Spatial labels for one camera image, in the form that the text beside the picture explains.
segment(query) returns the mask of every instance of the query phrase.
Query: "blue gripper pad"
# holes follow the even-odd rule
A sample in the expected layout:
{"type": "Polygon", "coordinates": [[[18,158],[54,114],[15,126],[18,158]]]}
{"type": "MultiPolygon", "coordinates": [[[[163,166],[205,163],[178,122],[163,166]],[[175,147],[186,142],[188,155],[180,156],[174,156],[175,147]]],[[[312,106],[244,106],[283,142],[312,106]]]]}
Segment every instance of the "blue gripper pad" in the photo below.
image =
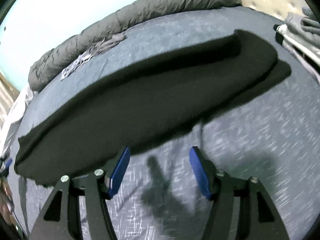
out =
{"type": "Polygon", "coordinates": [[[209,179],[208,173],[210,171],[208,171],[206,167],[206,159],[197,146],[190,149],[189,160],[201,194],[211,200],[212,192],[210,191],[210,182],[212,183],[213,181],[209,179]]]}
{"type": "Polygon", "coordinates": [[[110,175],[110,181],[108,185],[109,190],[107,191],[110,199],[118,193],[125,171],[127,170],[130,161],[129,147],[126,147],[124,151],[119,152],[112,161],[115,162],[115,166],[111,164],[111,166],[114,166],[114,169],[110,175]]]}

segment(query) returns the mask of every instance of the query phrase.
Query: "bed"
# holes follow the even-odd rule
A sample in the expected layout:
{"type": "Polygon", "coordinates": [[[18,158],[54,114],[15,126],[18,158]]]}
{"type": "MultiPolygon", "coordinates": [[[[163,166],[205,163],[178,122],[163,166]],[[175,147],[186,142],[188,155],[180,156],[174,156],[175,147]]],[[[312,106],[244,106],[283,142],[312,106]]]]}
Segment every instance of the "bed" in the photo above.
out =
{"type": "MultiPolygon", "coordinates": [[[[320,88],[275,41],[275,24],[282,21],[234,7],[168,15],[128,29],[124,41],[81,66],[67,82],[58,75],[35,95],[12,145],[12,157],[19,150],[18,137],[100,78],[158,53],[224,37],[234,29],[249,30],[274,46],[290,65],[291,76],[243,106],[222,109],[165,142],[149,145],[147,151],[135,152],[109,213],[118,239],[200,238],[211,203],[201,196],[188,161],[189,149],[197,145],[231,176],[259,178],[290,239],[302,239],[320,212],[320,88]]],[[[9,184],[16,215],[29,233],[52,188],[37,186],[13,169],[9,184]]],[[[83,237],[90,239],[82,197],[80,203],[83,237]]],[[[236,220],[229,239],[235,232],[236,220]]]]}

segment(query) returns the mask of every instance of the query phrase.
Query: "gray bed sheet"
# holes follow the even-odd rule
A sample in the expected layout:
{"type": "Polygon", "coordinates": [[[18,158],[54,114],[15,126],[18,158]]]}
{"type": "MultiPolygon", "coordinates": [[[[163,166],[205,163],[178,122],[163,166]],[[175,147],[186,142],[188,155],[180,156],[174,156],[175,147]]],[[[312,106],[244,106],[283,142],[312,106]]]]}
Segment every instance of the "gray bed sheet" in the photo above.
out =
{"type": "MultiPolygon", "coordinates": [[[[320,88],[275,42],[273,25],[281,23],[269,15],[236,7],[184,12],[132,27],[118,46],[63,81],[57,76],[36,95],[17,138],[89,84],[132,62],[224,37],[236,28],[249,30],[276,48],[279,58],[290,64],[292,75],[251,102],[215,113],[191,130],[132,156],[119,193],[108,209],[118,239],[201,238],[212,203],[201,196],[188,161],[189,149],[197,145],[232,176],[258,177],[276,204],[290,238],[301,240],[320,212],[320,88]]],[[[17,138],[12,145],[13,158],[19,149],[17,138]]],[[[17,217],[29,232],[51,189],[36,186],[13,169],[9,183],[17,217]]],[[[80,203],[84,239],[90,239],[83,198],[80,203]]],[[[235,231],[233,225],[230,239],[235,231]]]]}

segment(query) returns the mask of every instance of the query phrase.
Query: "silver bolt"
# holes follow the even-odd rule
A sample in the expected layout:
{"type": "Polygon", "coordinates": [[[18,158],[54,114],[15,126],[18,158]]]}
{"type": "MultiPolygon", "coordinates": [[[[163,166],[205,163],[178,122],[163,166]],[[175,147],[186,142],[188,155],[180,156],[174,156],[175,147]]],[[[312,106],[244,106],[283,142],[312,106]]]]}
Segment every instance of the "silver bolt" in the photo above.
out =
{"type": "Polygon", "coordinates": [[[217,176],[223,177],[224,176],[224,171],[223,170],[217,170],[217,176]]]}
{"type": "Polygon", "coordinates": [[[69,180],[69,176],[63,175],[60,179],[62,182],[67,182],[69,180]]]}
{"type": "Polygon", "coordinates": [[[259,180],[256,177],[251,177],[250,181],[254,184],[257,184],[259,180]]]}
{"type": "Polygon", "coordinates": [[[104,173],[104,171],[103,171],[102,169],[97,169],[97,170],[94,171],[94,174],[95,174],[96,176],[100,176],[100,175],[102,175],[103,173],[104,173]]]}

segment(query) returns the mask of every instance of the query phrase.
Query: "black wire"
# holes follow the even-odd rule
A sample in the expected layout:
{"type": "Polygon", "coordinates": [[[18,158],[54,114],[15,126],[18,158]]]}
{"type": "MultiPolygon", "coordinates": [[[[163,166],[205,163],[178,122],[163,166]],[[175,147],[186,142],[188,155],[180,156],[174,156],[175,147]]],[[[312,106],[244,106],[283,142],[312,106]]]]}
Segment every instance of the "black wire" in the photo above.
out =
{"type": "Polygon", "coordinates": [[[20,222],[19,222],[19,220],[18,220],[18,218],[17,218],[17,215],[16,215],[16,213],[15,213],[14,211],[13,211],[13,214],[14,214],[14,217],[15,217],[15,219],[16,219],[16,222],[19,224],[19,226],[20,226],[23,234],[28,237],[28,235],[27,235],[27,234],[25,233],[25,231],[23,230],[23,227],[21,226],[21,224],[20,224],[20,222]]]}

